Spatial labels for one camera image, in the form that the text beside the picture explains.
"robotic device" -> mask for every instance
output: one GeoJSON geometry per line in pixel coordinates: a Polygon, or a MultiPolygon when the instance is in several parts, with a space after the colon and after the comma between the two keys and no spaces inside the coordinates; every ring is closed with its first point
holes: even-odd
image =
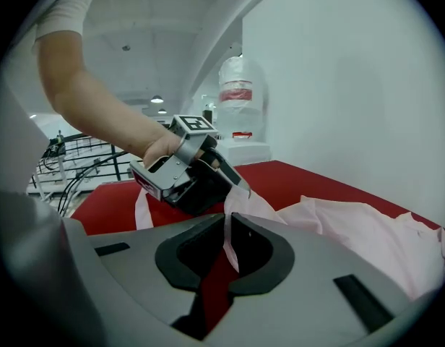
{"type": "Polygon", "coordinates": [[[240,278],[206,330],[201,280],[222,214],[88,237],[48,204],[0,192],[0,252],[13,281],[86,346],[388,346],[430,301],[322,236],[231,217],[240,278]]]}
{"type": "Polygon", "coordinates": [[[159,201],[166,201],[185,213],[199,215],[224,201],[232,186],[250,190],[238,172],[219,154],[214,136],[217,130],[201,116],[174,116],[170,131],[181,137],[171,156],[158,159],[148,170],[131,162],[136,181],[159,201]],[[194,156],[203,150],[203,156],[194,156]],[[219,167],[213,168],[217,161],[219,167]]]}

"white sleeve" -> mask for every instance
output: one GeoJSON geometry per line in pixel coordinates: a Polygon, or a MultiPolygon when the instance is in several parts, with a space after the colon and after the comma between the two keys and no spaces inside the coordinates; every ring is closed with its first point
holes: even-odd
{"type": "Polygon", "coordinates": [[[83,34],[83,21],[92,0],[57,0],[38,20],[36,37],[57,31],[74,31],[83,34]]]}

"red surface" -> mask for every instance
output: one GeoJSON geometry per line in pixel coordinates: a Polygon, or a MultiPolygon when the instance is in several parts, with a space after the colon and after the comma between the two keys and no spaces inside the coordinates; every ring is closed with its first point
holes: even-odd
{"type": "MultiPolygon", "coordinates": [[[[407,210],[382,198],[279,161],[263,162],[236,168],[251,188],[262,196],[275,210],[280,210],[300,201],[301,195],[323,200],[362,202],[381,213],[396,218],[407,210]]],[[[134,205],[140,186],[134,181],[99,186],[73,214],[80,220],[88,235],[136,230],[134,205]]],[[[191,218],[190,215],[173,209],[147,195],[154,226],[177,223],[191,218]]],[[[206,213],[223,212],[223,204],[214,206],[206,213]]],[[[438,228],[435,223],[413,215],[429,228],[438,228]]],[[[237,278],[221,251],[210,274],[202,281],[202,292],[207,327],[211,330],[228,310],[226,298],[228,284],[237,278]]]]}

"ceiling light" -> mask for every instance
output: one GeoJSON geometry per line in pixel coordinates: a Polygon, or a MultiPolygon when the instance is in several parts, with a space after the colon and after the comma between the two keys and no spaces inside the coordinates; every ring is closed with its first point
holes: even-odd
{"type": "Polygon", "coordinates": [[[152,99],[150,99],[152,103],[163,103],[163,99],[161,96],[156,95],[152,99]]]}

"railing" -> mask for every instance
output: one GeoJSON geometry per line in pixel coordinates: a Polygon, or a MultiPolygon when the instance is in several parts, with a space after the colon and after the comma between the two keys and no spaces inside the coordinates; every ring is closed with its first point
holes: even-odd
{"type": "MultiPolygon", "coordinates": [[[[110,143],[84,134],[65,137],[62,142],[51,140],[29,182],[27,193],[39,194],[42,200],[48,200],[64,192],[75,179],[80,180],[81,174],[94,163],[120,151],[110,143]]],[[[92,191],[103,183],[132,179],[129,170],[131,160],[137,158],[125,154],[96,166],[83,176],[82,184],[77,184],[76,194],[92,191]]]]}

